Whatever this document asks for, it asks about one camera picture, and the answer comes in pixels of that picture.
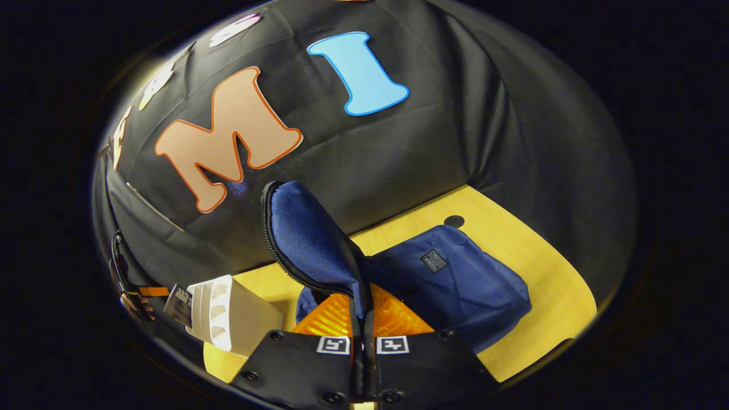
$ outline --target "blue fabric bag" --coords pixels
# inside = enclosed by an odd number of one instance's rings
[[[309,287],[349,295],[362,319],[371,282],[436,331],[455,330],[479,353],[531,310],[526,283],[459,229],[438,225],[364,256],[300,182],[278,184],[264,190],[265,230],[284,270],[307,286],[297,322],[317,306]]]

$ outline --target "orange plastic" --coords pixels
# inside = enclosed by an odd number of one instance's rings
[[[316,336],[352,337],[349,298],[335,293],[324,299],[291,332]]]
[[[383,288],[372,284],[372,297],[375,302],[375,337],[418,335],[434,331],[415,312]]]
[[[374,336],[404,336],[429,333],[428,326],[403,302],[377,285],[371,285],[375,303]],[[335,293],[326,298],[292,330],[316,336],[352,337],[349,298]]]

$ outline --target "bag label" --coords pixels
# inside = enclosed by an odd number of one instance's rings
[[[448,266],[448,264],[443,260],[443,258],[440,257],[440,255],[438,255],[438,252],[435,252],[435,250],[432,250],[421,256],[420,260],[422,260],[428,266],[428,268],[433,271],[433,273],[438,272],[440,269]]]

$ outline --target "white object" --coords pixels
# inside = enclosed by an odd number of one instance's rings
[[[194,337],[212,343],[210,337],[210,295],[215,279],[200,282],[187,287],[192,293],[192,329],[185,326],[187,332]]]
[[[235,281],[231,275],[221,276],[209,283],[210,296],[206,295],[203,287],[201,315],[205,316],[205,308],[208,307],[209,338],[215,347],[250,357],[266,333],[283,327],[284,314]],[[206,296],[210,298],[208,306],[204,301]]]

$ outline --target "orange letter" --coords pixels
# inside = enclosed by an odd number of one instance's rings
[[[243,181],[235,138],[248,150],[248,166],[261,169],[293,151],[301,131],[287,128],[268,105],[256,82],[260,70],[249,67],[223,80],[213,91],[210,131],[175,120],[155,144],[198,198],[198,210],[208,213],[227,195],[223,184],[211,184],[208,169],[229,181]]]

